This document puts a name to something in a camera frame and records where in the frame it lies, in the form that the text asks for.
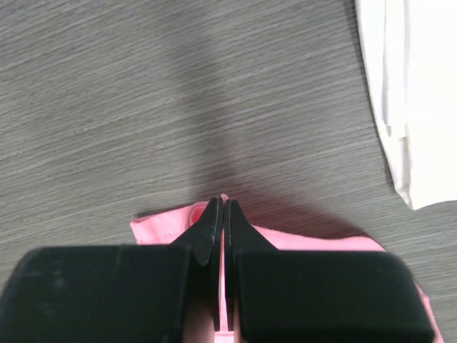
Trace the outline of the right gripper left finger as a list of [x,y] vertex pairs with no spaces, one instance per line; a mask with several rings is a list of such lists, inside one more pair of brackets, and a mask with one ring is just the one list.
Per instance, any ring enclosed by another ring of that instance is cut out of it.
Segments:
[[212,342],[224,202],[170,244],[40,247],[1,294],[3,342]]

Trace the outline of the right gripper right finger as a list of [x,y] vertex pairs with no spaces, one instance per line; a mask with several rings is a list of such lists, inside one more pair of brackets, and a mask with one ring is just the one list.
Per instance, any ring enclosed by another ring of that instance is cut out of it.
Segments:
[[224,214],[225,297],[236,342],[433,342],[408,267],[385,251],[279,249],[239,203]]

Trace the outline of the pink t shirt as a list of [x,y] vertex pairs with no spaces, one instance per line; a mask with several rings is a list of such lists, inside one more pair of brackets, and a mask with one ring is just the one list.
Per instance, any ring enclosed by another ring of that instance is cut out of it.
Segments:
[[[224,243],[224,214],[227,201],[233,200],[225,196],[221,198],[224,202],[223,226],[221,238],[221,264],[219,271],[219,286],[220,286],[220,328],[215,333],[215,338],[212,342],[236,342],[233,332],[228,328],[227,313],[226,313],[226,297],[225,297],[225,243]],[[170,244],[183,234],[190,226],[192,226],[201,216],[208,202],[199,202],[181,207],[168,212],[154,214],[148,217],[135,219],[131,223],[131,229],[140,245],[160,245]],[[362,250],[385,251],[386,250],[374,240],[368,237],[349,237],[344,239],[317,239],[311,237],[303,237],[295,234],[287,234],[262,227],[256,227],[267,240],[279,249],[310,249],[316,247],[332,248],[348,250],[350,248],[359,248]],[[441,342],[443,337],[436,324],[436,320],[431,309],[428,297],[423,293],[421,288],[416,284],[426,311],[431,318],[432,325],[436,331],[436,338],[433,342]]]

